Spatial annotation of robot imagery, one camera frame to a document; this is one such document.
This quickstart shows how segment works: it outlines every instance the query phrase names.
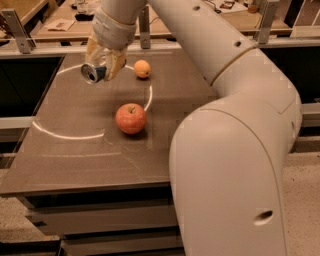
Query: apple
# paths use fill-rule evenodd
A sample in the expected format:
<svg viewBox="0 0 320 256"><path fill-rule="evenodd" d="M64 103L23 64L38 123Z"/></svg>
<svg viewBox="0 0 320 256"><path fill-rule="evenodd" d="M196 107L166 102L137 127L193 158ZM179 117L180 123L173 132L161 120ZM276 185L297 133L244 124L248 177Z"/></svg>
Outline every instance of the apple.
<svg viewBox="0 0 320 256"><path fill-rule="evenodd" d="M140 132L147 122L146 111L139 104L128 103L122 105L116 113L116 123L126 134Z"/></svg>
<svg viewBox="0 0 320 256"><path fill-rule="evenodd" d="M151 74L151 67L145 60L138 60L133 65L134 73L139 78L147 78Z"/></svg>

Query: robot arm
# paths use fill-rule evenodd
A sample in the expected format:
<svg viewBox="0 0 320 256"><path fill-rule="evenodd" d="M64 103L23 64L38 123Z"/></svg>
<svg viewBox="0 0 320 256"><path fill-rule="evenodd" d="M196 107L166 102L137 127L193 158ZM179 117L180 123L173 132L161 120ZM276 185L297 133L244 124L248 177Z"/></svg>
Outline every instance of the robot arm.
<svg viewBox="0 0 320 256"><path fill-rule="evenodd" d="M170 148L186 255L288 256L281 174L302 121L295 87L204 1L148 2L220 96L182 122ZM109 48L106 80L125 63L145 4L102 0L87 61L99 66Z"/></svg>

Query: metallic can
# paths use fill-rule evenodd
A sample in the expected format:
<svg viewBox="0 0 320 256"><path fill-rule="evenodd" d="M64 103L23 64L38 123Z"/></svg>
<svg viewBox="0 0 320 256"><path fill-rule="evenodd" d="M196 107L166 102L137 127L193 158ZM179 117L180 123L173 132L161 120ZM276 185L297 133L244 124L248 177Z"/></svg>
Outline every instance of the metallic can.
<svg viewBox="0 0 320 256"><path fill-rule="evenodd" d="M82 76L90 84L95 84L102 80L106 75L106 71L107 68L105 66L95 67L90 63L85 63L81 67Z"/></svg>

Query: metal bracket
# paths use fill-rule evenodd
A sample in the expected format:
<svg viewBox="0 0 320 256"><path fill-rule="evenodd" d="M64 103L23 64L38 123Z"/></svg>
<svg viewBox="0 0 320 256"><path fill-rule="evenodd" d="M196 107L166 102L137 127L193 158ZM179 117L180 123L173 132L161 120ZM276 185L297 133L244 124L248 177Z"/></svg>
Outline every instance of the metal bracket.
<svg viewBox="0 0 320 256"><path fill-rule="evenodd" d="M21 53L30 53L36 45L31 36L24 30L16 11L14 9L3 9L2 15L16 39L19 51Z"/></svg>
<svg viewBox="0 0 320 256"><path fill-rule="evenodd" d="M150 49L149 6L145 6L139 15L140 45L142 49Z"/></svg>
<svg viewBox="0 0 320 256"><path fill-rule="evenodd" d="M266 0L259 31L253 36L253 39L257 41L258 44L268 43L271 26L279 7L279 2L279 0Z"/></svg>

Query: dark table surface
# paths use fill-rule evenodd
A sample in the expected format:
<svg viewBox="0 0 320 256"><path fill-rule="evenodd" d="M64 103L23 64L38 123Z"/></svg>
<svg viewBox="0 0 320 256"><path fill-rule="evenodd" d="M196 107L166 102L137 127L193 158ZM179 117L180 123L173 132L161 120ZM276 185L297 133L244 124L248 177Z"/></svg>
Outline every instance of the dark table surface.
<svg viewBox="0 0 320 256"><path fill-rule="evenodd" d="M135 77L147 60L149 79ZM131 51L128 67L110 82L80 75L84 54L65 57L10 171L2 196L95 191L169 182L169 148L179 123L216 98L182 49ZM125 103L148 105L147 124L134 136L115 123Z"/></svg>

